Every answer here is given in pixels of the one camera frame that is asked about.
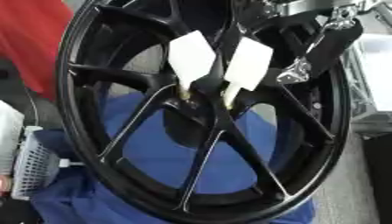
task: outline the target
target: blue fabric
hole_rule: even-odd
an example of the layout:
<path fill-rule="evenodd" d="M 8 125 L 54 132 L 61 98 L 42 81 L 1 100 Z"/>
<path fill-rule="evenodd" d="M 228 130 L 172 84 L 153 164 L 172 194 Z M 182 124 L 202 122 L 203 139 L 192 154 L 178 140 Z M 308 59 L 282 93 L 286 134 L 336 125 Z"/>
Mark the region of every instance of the blue fabric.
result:
<path fill-rule="evenodd" d="M 106 101 L 103 120 L 114 135 L 140 102 L 140 94 L 128 94 Z M 268 162 L 275 147 L 275 127 L 253 112 L 243 116 L 237 125 Z M 65 135 L 58 131 L 40 131 L 38 139 L 63 158 L 73 156 Z M 195 149 L 175 144 L 166 134 L 162 111 L 149 118 L 129 139 L 123 154 L 136 167 L 154 179 L 178 187 L 190 168 Z M 244 161 L 225 143 L 218 143 L 206 164 L 197 193 L 231 193 L 248 188 L 256 176 Z M 65 169 L 56 181 L 32 197 L 32 203 L 48 224 L 123 224 L 166 223 L 136 210 L 90 177 L 83 168 Z M 314 215 L 309 201 L 294 212 L 275 219 L 275 224 L 308 224 Z"/>

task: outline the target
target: plastic basket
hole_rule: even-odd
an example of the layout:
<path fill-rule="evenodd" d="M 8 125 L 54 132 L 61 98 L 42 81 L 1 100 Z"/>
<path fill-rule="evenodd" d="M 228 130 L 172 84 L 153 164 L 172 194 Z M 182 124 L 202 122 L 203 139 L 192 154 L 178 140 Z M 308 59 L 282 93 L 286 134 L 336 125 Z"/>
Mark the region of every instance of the plastic basket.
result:
<path fill-rule="evenodd" d="M 27 127 L 25 130 L 25 140 L 14 167 L 13 199 L 28 200 L 37 190 L 51 183 L 59 169 L 60 159 L 34 136 L 34 131 L 40 129 Z"/>

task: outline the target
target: red cloth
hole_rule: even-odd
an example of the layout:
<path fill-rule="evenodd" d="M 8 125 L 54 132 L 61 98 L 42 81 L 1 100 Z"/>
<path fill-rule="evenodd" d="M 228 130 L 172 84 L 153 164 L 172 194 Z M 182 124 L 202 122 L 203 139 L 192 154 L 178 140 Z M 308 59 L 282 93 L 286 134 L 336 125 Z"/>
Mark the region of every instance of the red cloth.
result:
<path fill-rule="evenodd" d="M 60 0 L 0 0 L 0 53 L 28 88 L 54 100 L 54 64 L 72 12 Z"/>

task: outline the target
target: wheel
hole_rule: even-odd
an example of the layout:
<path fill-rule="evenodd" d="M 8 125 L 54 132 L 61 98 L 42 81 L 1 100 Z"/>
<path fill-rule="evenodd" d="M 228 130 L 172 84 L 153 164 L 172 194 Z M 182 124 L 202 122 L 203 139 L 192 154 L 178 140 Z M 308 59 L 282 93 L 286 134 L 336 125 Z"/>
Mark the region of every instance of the wheel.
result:
<path fill-rule="evenodd" d="M 240 8 L 259 10 L 252 4 L 237 7 L 238 3 L 241 1 L 89 1 L 66 30 L 56 70 L 58 105 L 66 132 L 92 173 L 115 195 L 148 214 L 177 223 L 266 221 L 311 197 L 343 150 L 350 103 L 341 64 L 335 63 L 304 83 L 277 82 L 277 71 L 292 63 L 298 49 L 319 29 L 315 17 L 283 29 L 269 19 L 239 16 Z M 273 47 L 275 53 L 257 90 L 241 91 L 233 109 L 228 110 L 221 99 L 227 85 L 222 75 L 241 36 L 238 27 L 232 26 L 236 19 L 252 27 L 252 39 Z M 191 100 L 183 101 L 176 76 L 167 65 L 167 44 L 193 30 L 203 32 L 218 59 L 211 73 L 192 86 Z M 124 69 L 136 55 L 156 45 L 163 57 L 156 74 Z M 101 119 L 99 99 L 108 83 L 134 88 L 144 97 L 114 136 L 108 135 Z M 235 125 L 258 103 L 276 110 L 276 148 L 269 164 Z M 194 134 L 184 140 L 189 133 L 179 137 L 168 129 L 174 141 L 182 139 L 180 144 L 198 146 L 189 174 L 177 188 L 153 179 L 123 156 L 127 139 L 159 109 L 167 111 L 168 126 L 185 125 Z M 257 176 L 252 186 L 229 193 L 194 191 L 218 141 L 230 145 L 252 168 Z"/>

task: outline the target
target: metal clamp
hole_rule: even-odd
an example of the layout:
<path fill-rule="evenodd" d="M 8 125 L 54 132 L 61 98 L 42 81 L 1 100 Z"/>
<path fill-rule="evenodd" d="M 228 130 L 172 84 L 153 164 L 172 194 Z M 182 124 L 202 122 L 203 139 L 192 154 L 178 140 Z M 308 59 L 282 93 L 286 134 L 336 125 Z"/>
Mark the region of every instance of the metal clamp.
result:
<path fill-rule="evenodd" d="M 305 57 L 296 59 L 293 64 L 286 67 L 283 72 L 277 76 L 277 81 L 281 84 L 291 84 L 305 82 L 309 80 L 309 73 L 312 68 L 311 64 Z"/>
<path fill-rule="evenodd" d="M 306 49 L 304 56 L 298 57 L 293 64 L 286 67 L 283 72 L 277 76 L 276 80 L 281 84 L 292 84 L 308 81 L 310 78 L 309 71 L 312 65 L 307 61 L 306 54 L 310 53 L 324 39 L 328 30 L 344 30 L 355 25 L 354 18 L 357 16 L 357 7 L 348 5 L 337 7 L 333 10 L 331 17 L 320 29 L 317 36 Z"/>
<path fill-rule="evenodd" d="M 335 8 L 325 29 L 343 30 L 349 29 L 355 25 L 355 17 L 358 15 L 358 7 L 356 5 L 348 5 Z"/>

